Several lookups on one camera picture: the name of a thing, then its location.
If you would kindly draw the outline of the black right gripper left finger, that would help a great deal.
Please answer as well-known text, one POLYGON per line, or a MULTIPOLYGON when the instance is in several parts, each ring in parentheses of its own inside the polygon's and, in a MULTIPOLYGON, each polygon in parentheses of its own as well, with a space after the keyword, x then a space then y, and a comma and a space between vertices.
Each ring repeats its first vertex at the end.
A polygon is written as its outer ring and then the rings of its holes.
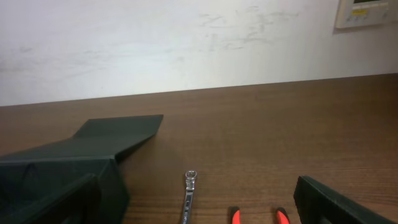
POLYGON ((70 138, 2 156, 1 222, 121 223, 130 199, 119 163, 162 119, 90 119, 70 138))

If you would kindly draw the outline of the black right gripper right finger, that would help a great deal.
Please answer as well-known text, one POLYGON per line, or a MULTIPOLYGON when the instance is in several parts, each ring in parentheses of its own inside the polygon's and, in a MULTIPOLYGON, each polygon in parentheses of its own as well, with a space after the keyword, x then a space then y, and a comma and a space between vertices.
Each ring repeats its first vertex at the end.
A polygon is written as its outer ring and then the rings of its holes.
POLYGON ((294 200, 302 224, 395 224, 307 175, 298 178, 294 200))

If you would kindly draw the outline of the red handled small cutters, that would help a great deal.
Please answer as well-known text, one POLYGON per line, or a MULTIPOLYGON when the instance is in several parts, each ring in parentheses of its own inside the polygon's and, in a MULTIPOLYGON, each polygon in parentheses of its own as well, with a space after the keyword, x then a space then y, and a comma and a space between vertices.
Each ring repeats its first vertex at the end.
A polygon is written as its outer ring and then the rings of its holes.
MULTIPOLYGON (((229 207, 228 211, 230 224, 242 224, 239 207, 229 207)), ((284 208, 278 207, 275 209, 274 224, 291 224, 289 216, 284 208)))

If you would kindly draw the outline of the silver ring spanner wrench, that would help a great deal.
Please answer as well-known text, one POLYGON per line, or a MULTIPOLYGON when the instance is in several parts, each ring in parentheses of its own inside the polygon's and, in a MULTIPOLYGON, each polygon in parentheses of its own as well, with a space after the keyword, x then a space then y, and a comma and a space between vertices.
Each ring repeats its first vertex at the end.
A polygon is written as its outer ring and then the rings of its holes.
POLYGON ((183 204, 181 224, 188 224, 190 220, 196 178, 197 172, 194 170, 189 170, 185 173, 185 200, 183 204))

